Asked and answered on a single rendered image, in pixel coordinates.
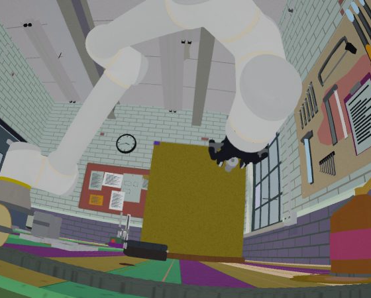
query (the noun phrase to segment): tool board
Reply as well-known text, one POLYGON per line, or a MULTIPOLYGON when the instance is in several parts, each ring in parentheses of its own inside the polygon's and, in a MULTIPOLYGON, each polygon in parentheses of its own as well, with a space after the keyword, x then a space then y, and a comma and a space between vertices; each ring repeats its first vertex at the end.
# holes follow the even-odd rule
MULTIPOLYGON (((371 20, 368 18, 365 10, 359 1, 356 1, 359 9, 364 13, 368 19, 368 23, 371 26, 371 20)), ((350 9, 354 16, 356 15, 350 7, 343 7, 344 10, 350 9)), ((362 30, 370 42, 369 36, 362 26, 362 30)), ((353 24, 344 14, 344 18, 341 21, 339 27, 333 34, 328 45, 322 51, 317 62, 309 71, 308 76, 305 78, 302 85, 302 93, 295 108, 295 123, 297 127, 297 139, 299 144, 299 156, 300 156, 300 172, 301 172, 301 194, 303 198, 306 198, 323 188, 334 184, 335 182, 345 178, 346 176, 354 173, 355 171, 363 168, 364 166, 371 163, 371 147, 365 149, 363 152, 356 153, 356 146, 354 145, 354 136, 352 134, 350 121, 348 119, 348 111, 346 110, 345 100, 346 97, 350 97, 350 90, 362 81, 368 73, 371 75, 371 61, 364 49, 364 46, 354 28, 353 24), (342 37, 346 37, 348 42, 352 43, 357 49, 356 54, 347 52, 342 58, 345 52, 345 43, 343 42, 331 56, 327 65, 321 73, 322 81, 324 81, 332 69, 336 66, 337 62, 342 58, 337 67, 328 77, 324 85, 321 86, 321 82, 318 79, 321 67, 325 63, 325 60, 330 56, 335 46, 342 37), (307 125, 303 123, 303 129, 301 128, 301 120, 299 111, 303 114, 302 104, 304 100, 307 101, 310 106, 309 99, 306 91, 309 89, 309 84, 312 82, 315 98, 317 102, 318 111, 314 113, 314 117, 310 117, 310 121, 307 121, 307 125), (331 113, 333 116, 333 122, 337 135, 337 143, 333 145, 331 136, 331 129, 329 128, 329 120, 327 116, 327 110, 323 99, 330 89, 336 84, 338 86, 337 93, 339 101, 343 110, 344 122, 346 124, 347 138, 344 136, 343 126, 341 124, 341 116, 339 113, 335 94, 329 97, 329 103, 331 106, 331 113), (308 182, 307 176, 307 159, 304 143, 301 143, 301 139, 312 131, 313 136, 309 139, 309 148, 311 152, 311 164, 313 172, 313 183, 308 182), (331 157, 334 152, 334 163, 335 163, 335 175, 320 172, 320 162, 325 158, 331 157)))

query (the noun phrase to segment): window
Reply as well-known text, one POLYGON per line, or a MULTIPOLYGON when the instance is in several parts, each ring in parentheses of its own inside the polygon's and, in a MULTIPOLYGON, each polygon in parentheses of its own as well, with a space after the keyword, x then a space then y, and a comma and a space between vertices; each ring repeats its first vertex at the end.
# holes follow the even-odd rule
POLYGON ((268 143, 268 157, 253 165, 252 231, 281 221, 280 133, 268 143))

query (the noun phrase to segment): purple brick wall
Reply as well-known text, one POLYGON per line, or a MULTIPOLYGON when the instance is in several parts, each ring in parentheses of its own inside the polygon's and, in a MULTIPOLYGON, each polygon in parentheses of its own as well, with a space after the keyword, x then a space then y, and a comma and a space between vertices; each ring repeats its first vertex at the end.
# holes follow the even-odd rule
POLYGON ((292 226, 244 238, 242 256, 261 262, 330 265, 330 220, 343 203, 298 217, 292 226))
MULTIPOLYGON (((73 217, 63 215, 52 211, 40 210, 31 208, 34 211, 48 213, 63 219, 60 229, 60 237, 81 240, 96 243, 108 243, 109 237, 117 236, 119 224, 104 223, 103 221, 94 221, 91 219, 83 219, 81 217, 73 217)), ((129 228, 129 240, 140 241, 141 228, 131 226, 129 228)))

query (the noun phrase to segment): red bulletin board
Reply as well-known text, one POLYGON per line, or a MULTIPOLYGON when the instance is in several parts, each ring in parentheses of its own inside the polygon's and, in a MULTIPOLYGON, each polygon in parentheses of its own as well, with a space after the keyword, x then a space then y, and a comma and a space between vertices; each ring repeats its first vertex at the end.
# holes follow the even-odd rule
POLYGON ((89 189, 91 171, 109 172, 109 173, 122 174, 122 175, 123 174, 150 175, 150 170, 124 168, 124 167, 117 167, 117 166, 107 166, 104 164, 88 163, 86 166, 85 178, 83 179, 81 197, 79 199, 80 202, 78 205, 80 209, 87 209, 87 210, 111 213, 111 214, 116 214, 116 215, 121 215, 121 212, 123 212, 124 217, 130 214, 132 217, 138 217, 141 219, 143 218, 144 206, 146 205, 147 190, 141 189, 140 203, 133 203, 133 202, 125 201, 123 203, 123 211, 112 210, 109 208, 111 192, 112 190, 121 191, 121 189, 116 188, 116 187, 104 186, 104 185, 101 188, 101 191, 89 189), (103 205, 99 206, 99 205, 89 204, 90 195, 102 195, 103 205))

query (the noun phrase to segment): window sill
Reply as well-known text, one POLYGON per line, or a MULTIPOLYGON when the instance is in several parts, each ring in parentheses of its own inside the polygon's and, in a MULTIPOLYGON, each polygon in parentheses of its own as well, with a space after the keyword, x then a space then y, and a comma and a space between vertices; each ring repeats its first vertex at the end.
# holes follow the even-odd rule
POLYGON ((253 232, 244 234, 244 238, 248 238, 254 235, 259 235, 265 232, 270 232, 271 230, 276 230, 277 228, 283 228, 284 222, 273 224, 272 226, 266 226, 265 228, 259 228, 258 230, 254 230, 253 232))

